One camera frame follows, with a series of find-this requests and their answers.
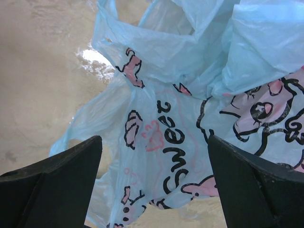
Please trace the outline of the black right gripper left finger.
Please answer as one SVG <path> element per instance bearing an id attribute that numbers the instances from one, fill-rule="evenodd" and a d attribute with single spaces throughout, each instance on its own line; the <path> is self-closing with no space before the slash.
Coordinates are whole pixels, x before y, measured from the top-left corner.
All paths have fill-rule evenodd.
<path id="1" fill-rule="evenodd" d="M 102 138 L 0 176 L 2 228 L 84 228 Z"/>

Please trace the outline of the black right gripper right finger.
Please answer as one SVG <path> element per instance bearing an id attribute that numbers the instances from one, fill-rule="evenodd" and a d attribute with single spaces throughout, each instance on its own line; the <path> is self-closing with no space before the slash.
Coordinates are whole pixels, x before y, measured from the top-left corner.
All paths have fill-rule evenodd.
<path id="1" fill-rule="evenodd" d="M 229 228 L 302 228 L 304 161 L 291 167 L 211 135 L 208 152 Z"/>

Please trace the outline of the blue printed plastic bag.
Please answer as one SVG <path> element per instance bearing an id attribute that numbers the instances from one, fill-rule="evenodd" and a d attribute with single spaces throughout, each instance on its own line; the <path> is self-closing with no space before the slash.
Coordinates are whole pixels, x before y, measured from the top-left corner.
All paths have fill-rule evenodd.
<path id="1" fill-rule="evenodd" d="M 208 138 L 304 170 L 304 3 L 153 0 L 139 24 L 100 0 L 92 47 L 115 67 L 50 150 L 101 136 L 112 163 L 87 219 L 124 228 L 151 204 L 218 195 Z"/>

